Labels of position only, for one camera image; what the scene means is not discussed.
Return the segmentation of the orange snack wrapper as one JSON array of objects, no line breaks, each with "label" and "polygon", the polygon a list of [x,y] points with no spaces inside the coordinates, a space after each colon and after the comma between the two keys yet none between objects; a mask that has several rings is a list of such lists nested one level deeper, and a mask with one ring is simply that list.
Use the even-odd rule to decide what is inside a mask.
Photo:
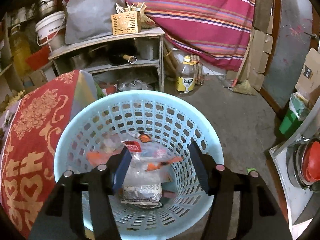
[{"label": "orange snack wrapper", "polygon": [[167,166],[167,165],[171,165],[173,163],[177,163],[179,161],[182,161],[183,159],[179,156],[175,156],[169,160],[165,160],[165,161],[161,161],[159,163],[153,164],[153,163],[148,163],[147,168],[146,168],[146,172],[150,172],[150,171],[155,171],[155,170],[159,170],[161,167],[163,166]]}]

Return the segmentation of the silver foil snack bag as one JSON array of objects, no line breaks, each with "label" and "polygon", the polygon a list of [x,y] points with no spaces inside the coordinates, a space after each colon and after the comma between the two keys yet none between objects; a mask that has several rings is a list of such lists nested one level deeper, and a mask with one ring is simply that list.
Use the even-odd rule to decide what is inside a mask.
[{"label": "silver foil snack bag", "polygon": [[121,202],[144,209],[154,209],[163,206],[161,198],[161,184],[124,186]]}]

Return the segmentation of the red gold patterned cloth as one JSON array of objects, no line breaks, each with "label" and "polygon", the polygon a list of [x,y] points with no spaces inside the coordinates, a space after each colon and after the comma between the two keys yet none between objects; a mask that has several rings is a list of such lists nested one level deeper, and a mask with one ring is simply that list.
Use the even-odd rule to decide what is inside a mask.
[{"label": "red gold patterned cloth", "polygon": [[69,123],[79,71],[58,76],[20,101],[1,157],[1,205],[23,237],[52,191],[54,154]]}]

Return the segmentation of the red lid steel pot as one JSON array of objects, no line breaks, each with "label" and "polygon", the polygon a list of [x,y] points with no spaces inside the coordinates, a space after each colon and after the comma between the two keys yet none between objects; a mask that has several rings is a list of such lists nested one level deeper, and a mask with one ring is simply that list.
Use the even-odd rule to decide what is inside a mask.
[{"label": "red lid steel pot", "polygon": [[319,139],[310,138],[289,146],[287,174],[290,183],[299,189],[319,193]]}]

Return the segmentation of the light blue plastic basket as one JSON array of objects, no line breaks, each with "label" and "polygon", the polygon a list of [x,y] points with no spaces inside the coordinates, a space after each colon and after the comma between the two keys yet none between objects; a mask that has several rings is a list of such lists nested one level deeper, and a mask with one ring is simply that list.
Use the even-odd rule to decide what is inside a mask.
[{"label": "light blue plastic basket", "polygon": [[[209,210],[213,198],[199,184],[189,145],[223,164],[219,138],[210,122],[195,107],[175,96],[148,90],[132,90],[106,96],[78,113],[63,131],[55,151],[54,177],[67,170],[91,171],[89,153],[112,155],[129,146],[133,150],[126,182],[152,178],[162,189],[162,207],[144,209],[123,204],[122,190],[110,197],[122,239],[170,239],[196,224]],[[183,160],[146,172],[148,163],[175,156]]]}]

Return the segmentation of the green box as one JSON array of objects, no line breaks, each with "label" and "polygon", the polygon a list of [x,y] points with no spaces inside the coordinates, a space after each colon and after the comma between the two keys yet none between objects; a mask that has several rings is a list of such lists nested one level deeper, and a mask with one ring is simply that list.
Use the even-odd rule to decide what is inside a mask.
[{"label": "green box", "polygon": [[289,107],[279,126],[279,131],[285,139],[289,139],[295,133],[309,113],[308,101],[298,92],[292,93],[289,99]]}]

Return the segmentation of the clear oil bottle yellow label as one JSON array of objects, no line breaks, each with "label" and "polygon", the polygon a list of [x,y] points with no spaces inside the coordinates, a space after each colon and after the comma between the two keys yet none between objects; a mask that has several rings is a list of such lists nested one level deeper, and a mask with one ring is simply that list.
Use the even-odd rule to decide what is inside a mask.
[{"label": "clear oil bottle yellow label", "polygon": [[179,93],[191,93],[195,86],[195,61],[186,55],[183,62],[176,68],[175,88]]}]

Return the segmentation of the small steel pot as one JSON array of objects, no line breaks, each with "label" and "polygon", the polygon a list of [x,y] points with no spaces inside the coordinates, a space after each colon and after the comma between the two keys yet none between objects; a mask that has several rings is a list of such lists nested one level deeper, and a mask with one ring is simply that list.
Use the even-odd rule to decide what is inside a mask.
[{"label": "small steel pot", "polygon": [[74,55],[69,59],[73,69],[82,70],[88,66],[88,61],[83,53]]}]

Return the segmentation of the red plastic basket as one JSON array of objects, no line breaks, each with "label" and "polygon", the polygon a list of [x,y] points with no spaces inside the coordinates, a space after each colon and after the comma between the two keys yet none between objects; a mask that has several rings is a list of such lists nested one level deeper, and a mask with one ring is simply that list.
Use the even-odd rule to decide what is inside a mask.
[{"label": "red plastic basket", "polygon": [[31,70],[36,71],[49,62],[48,60],[49,54],[50,54],[50,48],[48,45],[46,45],[36,53],[26,58],[25,62],[31,68]]}]

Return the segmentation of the large yellow oil jug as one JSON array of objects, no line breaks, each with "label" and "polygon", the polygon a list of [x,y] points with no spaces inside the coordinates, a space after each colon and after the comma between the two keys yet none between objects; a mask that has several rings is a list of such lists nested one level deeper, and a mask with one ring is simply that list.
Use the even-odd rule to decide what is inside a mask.
[{"label": "large yellow oil jug", "polygon": [[13,26],[10,32],[9,42],[13,62],[19,77],[24,77],[30,72],[26,59],[31,56],[30,44],[26,35],[20,31],[21,25]]}]

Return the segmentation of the white plastic bucket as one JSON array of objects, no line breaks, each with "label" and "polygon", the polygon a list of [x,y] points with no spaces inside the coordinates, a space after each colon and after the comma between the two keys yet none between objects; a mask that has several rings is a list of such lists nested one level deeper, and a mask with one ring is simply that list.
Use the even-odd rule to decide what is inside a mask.
[{"label": "white plastic bucket", "polygon": [[65,43],[66,14],[58,11],[43,18],[35,25],[37,44],[41,47],[48,46],[53,52]]}]

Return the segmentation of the red striped hanging cloth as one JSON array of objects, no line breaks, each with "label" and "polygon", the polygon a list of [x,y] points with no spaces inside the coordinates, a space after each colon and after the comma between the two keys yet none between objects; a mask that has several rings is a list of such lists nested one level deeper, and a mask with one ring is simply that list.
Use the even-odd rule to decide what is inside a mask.
[{"label": "red striped hanging cloth", "polygon": [[146,15],[175,47],[215,67],[237,71],[249,42],[255,0],[126,0],[145,4]]}]

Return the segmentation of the yellow wooden utensil holder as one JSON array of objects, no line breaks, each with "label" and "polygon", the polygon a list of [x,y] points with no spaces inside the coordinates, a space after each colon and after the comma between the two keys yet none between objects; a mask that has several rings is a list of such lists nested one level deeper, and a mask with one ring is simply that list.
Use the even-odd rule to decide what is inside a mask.
[{"label": "yellow wooden utensil holder", "polygon": [[125,7],[116,3],[116,14],[111,15],[113,35],[139,33],[143,25],[148,22],[144,14],[145,3],[126,4]]}]

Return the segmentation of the grey low shelf table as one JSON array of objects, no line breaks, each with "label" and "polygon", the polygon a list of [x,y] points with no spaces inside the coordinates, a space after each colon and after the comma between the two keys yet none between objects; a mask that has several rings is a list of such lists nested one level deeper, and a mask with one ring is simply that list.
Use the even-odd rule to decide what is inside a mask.
[{"label": "grey low shelf table", "polygon": [[49,54],[58,74],[72,68],[72,59],[79,56],[80,69],[100,74],[127,68],[155,67],[158,87],[164,92],[164,35],[159,28],[144,29],[135,34],[111,35],[63,46]]}]

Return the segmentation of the steel cooking pot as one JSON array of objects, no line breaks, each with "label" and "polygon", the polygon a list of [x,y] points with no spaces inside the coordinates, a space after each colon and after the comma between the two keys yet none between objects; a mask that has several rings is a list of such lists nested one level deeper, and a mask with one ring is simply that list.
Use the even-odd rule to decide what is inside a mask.
[{"label": "steel cooking pot", "polygon": [[63,11],[62,0],[39,0],[37,5],[40,19],[53,13]]}]

